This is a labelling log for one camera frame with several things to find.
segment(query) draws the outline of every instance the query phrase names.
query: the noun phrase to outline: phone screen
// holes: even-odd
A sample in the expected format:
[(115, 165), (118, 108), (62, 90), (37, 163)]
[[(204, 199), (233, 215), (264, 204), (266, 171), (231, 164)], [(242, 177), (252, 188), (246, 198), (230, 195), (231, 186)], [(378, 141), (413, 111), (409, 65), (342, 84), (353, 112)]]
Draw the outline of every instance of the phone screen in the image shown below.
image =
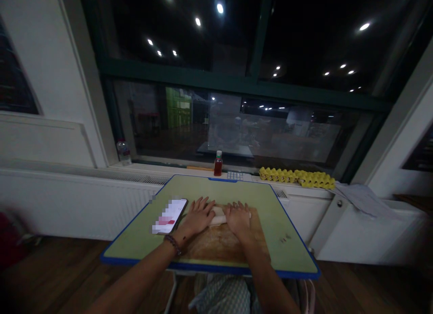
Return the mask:
[(152, 227), (153, 234), (170, 234), (187, 203), (186, 199), (170, 200), (168, 207)]

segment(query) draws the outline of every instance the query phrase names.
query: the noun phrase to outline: green window frame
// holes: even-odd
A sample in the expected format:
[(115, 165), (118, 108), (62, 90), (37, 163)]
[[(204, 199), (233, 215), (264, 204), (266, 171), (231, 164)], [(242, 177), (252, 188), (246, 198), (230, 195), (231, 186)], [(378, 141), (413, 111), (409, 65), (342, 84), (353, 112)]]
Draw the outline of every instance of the green window frame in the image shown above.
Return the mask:
[(433, 8), (430, 6), (425, 17), (421, 20), (421, 26), (417, 31), (415, 40), (405, 52), (397, 71), (394, 72), (385, 96), (377, 98), (371, 95), (259, 80), (260, 63), (272, 0), (261, 0), (252, 59), (245, 77), (109, 57), (103, 40), (97, 0), (82, 0), (82, 4), (115, 139), (124, 138), (124, 135), (111, 79), (144, 81), (176, 87), (207, 89), (215, 92), (240, 93), (245, 96), (255, 96), (268, 100), (336, 107), (342, 111), (370, 112), (373, 114), (373, 121), (346, 168), (341, 179), (341, 182), (344, 183), (349, 183), (354, 177), (433, 34)]

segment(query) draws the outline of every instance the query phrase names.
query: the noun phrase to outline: wrist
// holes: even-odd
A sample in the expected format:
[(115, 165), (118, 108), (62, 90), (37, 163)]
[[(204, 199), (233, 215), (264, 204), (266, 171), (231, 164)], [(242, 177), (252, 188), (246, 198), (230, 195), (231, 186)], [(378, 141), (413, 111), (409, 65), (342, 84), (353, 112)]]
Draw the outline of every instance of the wrist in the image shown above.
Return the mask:
[(243, 230), (243, 231), (237, 232), (235, 235), (238, 238), (238, 240), (242, 246), (252, 244), (256, 240), (250, 230)]
[(187, 227), (179, 226), (177, 230), (171, 234), (177, 242), (177, 245), (182, 248), (184, 244), (194, 235)]

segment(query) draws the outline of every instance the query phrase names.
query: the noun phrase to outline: red sauce bottle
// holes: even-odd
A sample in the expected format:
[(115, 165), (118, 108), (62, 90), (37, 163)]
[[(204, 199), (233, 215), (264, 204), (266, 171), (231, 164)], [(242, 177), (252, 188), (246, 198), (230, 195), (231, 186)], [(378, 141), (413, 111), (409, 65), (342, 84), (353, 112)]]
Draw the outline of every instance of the red sauce bottle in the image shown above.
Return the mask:
[(221, 176), (222, 173), (222, 151), (216, 151), (215, 166), (213, 168), (214, 176)]

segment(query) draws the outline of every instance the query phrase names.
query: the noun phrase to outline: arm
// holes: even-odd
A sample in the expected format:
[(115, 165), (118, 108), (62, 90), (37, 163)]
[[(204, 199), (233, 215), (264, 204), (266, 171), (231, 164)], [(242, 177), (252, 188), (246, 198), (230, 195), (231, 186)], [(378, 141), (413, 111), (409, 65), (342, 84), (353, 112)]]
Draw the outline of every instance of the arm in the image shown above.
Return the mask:
[(227, 224), (239, 239), (253, 275), (254, 287), (264, 313), (300, 313), (283, 282), (266, 259), (249, 229), (248, 204), (225, 209)]
[[(203, 231), (214, 218), (211, 212), (215, 201), (206, 205), (208, 198), (193, 201), (184, 222), (172, 234), (182, 248), (194, 235)], [(143, 297), (152, 288), (162, 272), (176, 256), (176, 250), (168, 241), (163, 241), (143, 260), (132, 267), (102, 294), (86, 311), (92, 313), (134, 313)]]

